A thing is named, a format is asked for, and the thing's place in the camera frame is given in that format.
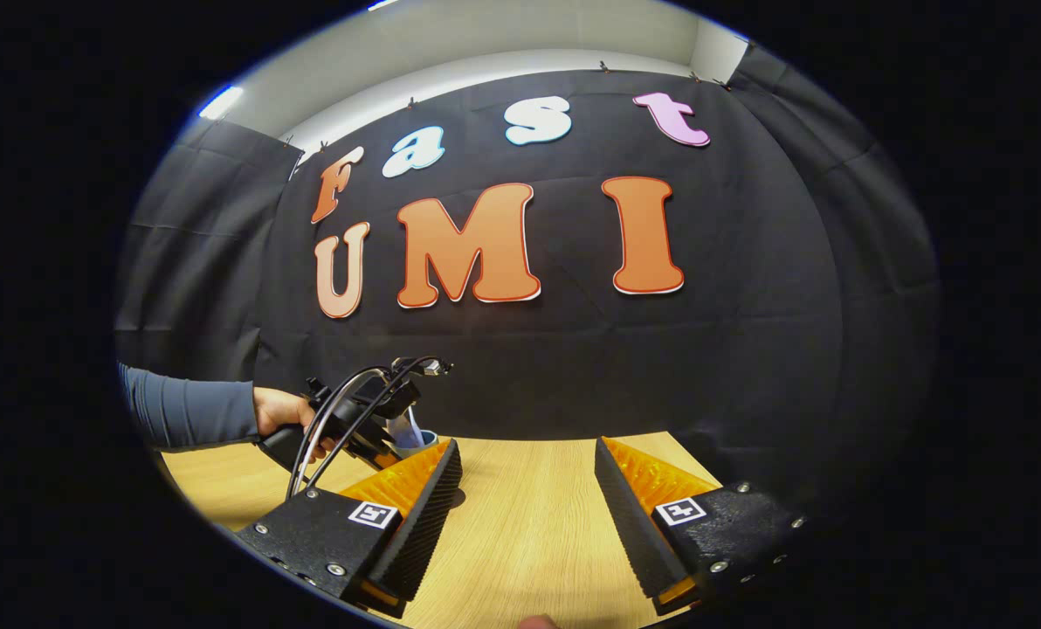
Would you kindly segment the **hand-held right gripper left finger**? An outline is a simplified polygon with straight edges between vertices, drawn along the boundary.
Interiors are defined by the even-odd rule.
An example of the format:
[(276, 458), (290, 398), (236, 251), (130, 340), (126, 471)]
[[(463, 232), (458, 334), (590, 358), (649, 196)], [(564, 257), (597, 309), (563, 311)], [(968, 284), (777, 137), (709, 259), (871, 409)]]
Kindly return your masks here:
[(441, 439), (342, 490), (301, 490), (236, 537), (305, 585), (398, 619), (417, 596), (461, 478), (458, 442)]

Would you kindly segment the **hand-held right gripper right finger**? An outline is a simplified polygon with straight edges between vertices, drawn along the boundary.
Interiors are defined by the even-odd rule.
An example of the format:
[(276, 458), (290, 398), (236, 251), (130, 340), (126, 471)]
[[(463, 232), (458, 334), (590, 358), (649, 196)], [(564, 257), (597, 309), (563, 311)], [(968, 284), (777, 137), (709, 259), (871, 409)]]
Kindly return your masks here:
[(808, 515), (750, 481), (720, 483), (596, 438), (594, 475), (641, 592), (660, 617), (768, 583)]

